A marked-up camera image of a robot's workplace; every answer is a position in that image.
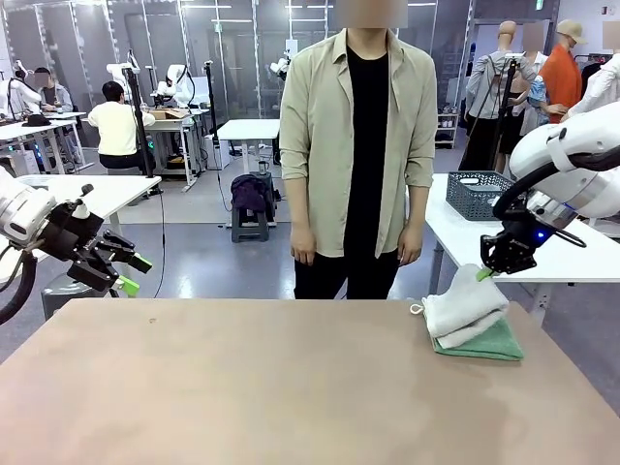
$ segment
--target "orange shirt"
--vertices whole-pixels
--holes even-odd
[[[581,71],[573,55],[562,46],[555,46],[540,76],[551,105],[562,104],[570,109],[581,100]],[[559,123],[561,119],[561,115],[551,115],[551,123]]]

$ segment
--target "hand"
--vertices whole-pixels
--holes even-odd
[[[309,226],[291,228],[291,255],[297,262],[312,266],[317,250],[317,241]]]
[[[401,266],[412,264],[422,253],[422,228],[405,226],[398,237],[398,260]]]
[[[569,109],[562,104],[549,105],[546,108],[546,112],[549,114],[566,114]]]

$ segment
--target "white towel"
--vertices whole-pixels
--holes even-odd
[[[505,310],[497,310],[472,325],[466,326],[463,329],[458,329],[455,332],[451,332],[447,336],[438,337],[437,341],[439,341],[444,349],[452,349],[454,347],[462,346],[466,342],[474,339],[476,336],[483,334],[486,330],[499,322],[500,319],[504,318],[507,313],[508,308]]]
[[[445,294],[430,295],[423,301],[431,337],[441,338],[456,331],[464,332],[454,335],[453,340],[461,340],[472,334],[475,337],[489,329],[508,311],[509,302],[493,280],[476,279],[480,270],[474,264],[461,266]]]

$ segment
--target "green towel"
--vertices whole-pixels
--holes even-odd
[[[437,354],[444,356],[491,358],[493,360],[510,361],[519,361],[524,357],[521,346],[514,339],[511,327],[505,318],[462,346],[444,349],[437,339],[433,339],[433,347]]]

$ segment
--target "gray plastic basket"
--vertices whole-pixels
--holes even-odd
[[[493,205],[512,185],[512,181],[495,171],[451,172],[446,202],[466,220],[494,221]]]

